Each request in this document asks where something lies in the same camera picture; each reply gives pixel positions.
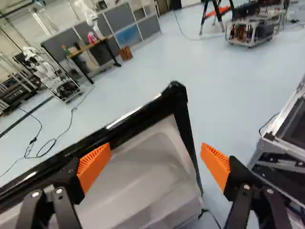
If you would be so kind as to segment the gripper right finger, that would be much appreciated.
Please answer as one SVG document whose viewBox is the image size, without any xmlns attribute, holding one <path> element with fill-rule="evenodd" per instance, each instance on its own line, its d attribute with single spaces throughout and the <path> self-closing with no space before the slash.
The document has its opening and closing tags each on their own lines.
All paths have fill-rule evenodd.
<svg viewBox="0 0 305 229">
<path fill-rule="evenodd" d="M 292 228 L 279 192 L 256 177 L 236 157 L 226 156 L 203 143 L 201 159 L 223 195 L 232 203 L 224 228 L 245 229 L 251 211 L 255 213 L 261 229 Z"/>
</svg>

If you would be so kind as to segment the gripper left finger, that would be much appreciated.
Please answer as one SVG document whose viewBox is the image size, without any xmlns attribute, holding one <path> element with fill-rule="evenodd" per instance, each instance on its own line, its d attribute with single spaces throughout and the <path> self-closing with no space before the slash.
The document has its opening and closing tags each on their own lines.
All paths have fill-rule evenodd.
<svg viewBox="0 0 305 229">
<path fill-rule="evenodd" d="M 85 198 L 101 171 L 111 158 L 108 143 L 97 147 L 82 158 L 74 157 L 52 178 L 53 190 L 36 189 L 24 199 L 15 227 L 47 229 L 55 216 L 58 228 L 80 229 L 75 210 Z"/>
</svg>

